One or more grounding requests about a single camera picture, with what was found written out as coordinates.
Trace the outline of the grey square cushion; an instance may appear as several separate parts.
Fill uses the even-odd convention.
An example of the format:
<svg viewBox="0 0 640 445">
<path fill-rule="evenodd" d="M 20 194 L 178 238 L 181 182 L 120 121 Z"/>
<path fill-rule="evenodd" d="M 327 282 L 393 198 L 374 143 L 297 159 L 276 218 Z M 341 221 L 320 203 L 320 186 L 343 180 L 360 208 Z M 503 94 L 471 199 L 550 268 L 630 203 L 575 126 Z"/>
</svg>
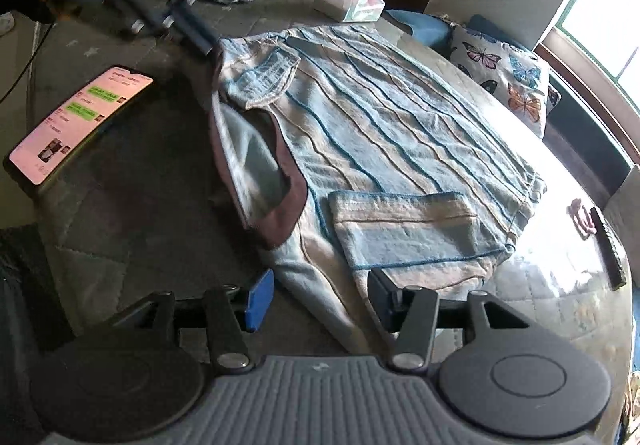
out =
<svg viewBox="0 0 640 445">
<path fill-rule="evenodd" d="M 640 171 L 635 164 L 605 205 L 604 215 L 625 248 L 632 281 L 640 280 Z"/>
</svg>

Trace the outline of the blue striped knit garment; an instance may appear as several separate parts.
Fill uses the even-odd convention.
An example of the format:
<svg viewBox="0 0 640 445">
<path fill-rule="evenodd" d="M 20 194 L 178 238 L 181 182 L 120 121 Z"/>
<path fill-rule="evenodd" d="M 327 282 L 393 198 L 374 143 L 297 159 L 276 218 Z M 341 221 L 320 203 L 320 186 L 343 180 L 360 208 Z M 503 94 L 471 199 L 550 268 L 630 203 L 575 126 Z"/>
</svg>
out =
<svg viewBox="0 0 640 445">
<path fill-rule="evenodd" d="M 371 269 L 461 297 L 546 190 L 476 101 L 363 26 L 222 40 L 209 132 L 262 256 L 352 353 L 384 345 Z"/>
</svg>

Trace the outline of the blue sofa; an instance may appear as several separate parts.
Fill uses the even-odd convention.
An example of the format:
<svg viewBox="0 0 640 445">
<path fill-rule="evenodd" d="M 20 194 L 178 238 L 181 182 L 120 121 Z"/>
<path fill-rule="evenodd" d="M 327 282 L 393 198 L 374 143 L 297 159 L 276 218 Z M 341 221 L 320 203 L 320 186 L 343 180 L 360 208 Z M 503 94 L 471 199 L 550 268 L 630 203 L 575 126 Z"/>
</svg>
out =
<svg viewBox="0 0 640 445">
<path fill-rule="evenodd" d="M 445 38 L 447 42 L 451 38 L 450 21 L 398 9 L 384 12 L 384 16 L 394 26 L 412 34 L 419 42 L 445 55 Z M 470 19 L 470 27 L 496 40 L 523 47 L 481 15 L 474 15 Z M 559 76 L 553 70 L 550 81 L 560 93 L 560 98 L 548 113 L 544 143 L 578 180 L 591 199 L 605 209 L 608 200 L 637 163 L 631 163 L 626 150 L 603 121 L 597 118 L 587 101 L 578 94 L 575 85 L 568 83 L 564 76 Z"/>
</svg>

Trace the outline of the window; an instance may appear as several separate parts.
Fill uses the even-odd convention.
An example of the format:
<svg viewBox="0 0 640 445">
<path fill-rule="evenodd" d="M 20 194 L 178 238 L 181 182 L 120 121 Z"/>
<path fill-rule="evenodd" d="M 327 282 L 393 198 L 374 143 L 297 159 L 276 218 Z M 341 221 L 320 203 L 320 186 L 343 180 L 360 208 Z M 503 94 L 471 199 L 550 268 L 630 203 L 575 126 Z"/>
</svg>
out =
<svg viewBox="0 0 640 445">
<path fill-rule="evenodd" d="M 558 27 L 639 104 L 639 0 L 569 0 Z"/>
</svg>

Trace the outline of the tissue box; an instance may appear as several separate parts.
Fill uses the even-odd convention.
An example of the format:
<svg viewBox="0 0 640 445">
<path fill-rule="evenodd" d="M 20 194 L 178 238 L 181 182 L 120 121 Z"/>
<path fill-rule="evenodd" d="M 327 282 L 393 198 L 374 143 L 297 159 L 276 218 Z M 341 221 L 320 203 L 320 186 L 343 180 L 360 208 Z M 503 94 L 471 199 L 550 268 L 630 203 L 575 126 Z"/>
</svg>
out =
<svg viewBox="0 0 640 445">
<path fill-rule="evenodd" d="M 384 12 L 383 0 L 314 0 L 314 9 L 344 23 L 377 22 Z"/>
</svg>

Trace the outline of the black remote control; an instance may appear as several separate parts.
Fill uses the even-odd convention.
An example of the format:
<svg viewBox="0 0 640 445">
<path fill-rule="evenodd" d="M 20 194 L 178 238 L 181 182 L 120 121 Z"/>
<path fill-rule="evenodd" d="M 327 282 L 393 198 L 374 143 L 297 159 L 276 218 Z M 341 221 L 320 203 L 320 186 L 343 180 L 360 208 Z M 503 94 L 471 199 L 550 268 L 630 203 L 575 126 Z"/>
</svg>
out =
<svg viewBox="0 0 640 445">
<path fill-rule="evenodd" d="M 590 209 L 590 215 L 594 228 L 596 228 L 596 239 L 608 273 L 608 280 L 610 280 L 612 290 L 616 291 L 627 283 L 623 260 L 617 246 L 617 238 L 597 206 Z"/>
</svg>

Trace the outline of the smartphone with pink screen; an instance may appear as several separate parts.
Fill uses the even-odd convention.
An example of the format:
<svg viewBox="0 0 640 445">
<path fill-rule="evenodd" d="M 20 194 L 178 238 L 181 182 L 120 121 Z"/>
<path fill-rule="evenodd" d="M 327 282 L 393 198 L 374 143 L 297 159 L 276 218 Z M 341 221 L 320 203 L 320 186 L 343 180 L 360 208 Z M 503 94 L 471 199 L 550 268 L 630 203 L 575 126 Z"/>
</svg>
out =
<svg viewBox="0 0 640 445">
<path fill-rule="evenodd" d="M 3 168 L 35 198 L 89 140 L 154 84 L 149 75 L 111 66 L 56 106 L 6 155 Z"/>
</svg>

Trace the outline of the butterfly print pillow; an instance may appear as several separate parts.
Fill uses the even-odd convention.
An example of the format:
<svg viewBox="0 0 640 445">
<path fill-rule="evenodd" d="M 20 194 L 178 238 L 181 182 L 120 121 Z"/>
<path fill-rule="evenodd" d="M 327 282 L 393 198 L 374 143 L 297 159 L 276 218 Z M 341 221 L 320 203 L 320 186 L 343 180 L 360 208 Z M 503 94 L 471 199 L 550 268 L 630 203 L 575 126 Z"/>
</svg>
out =
<svg viewBox="0 0 640 445">
<path fill-rule="evenodd" d="M 452 28 L 449 61 L 544 138 L 548 113 L 559 100 L 550 67 L 528 49 L 460 24 Z"/>
</svg>

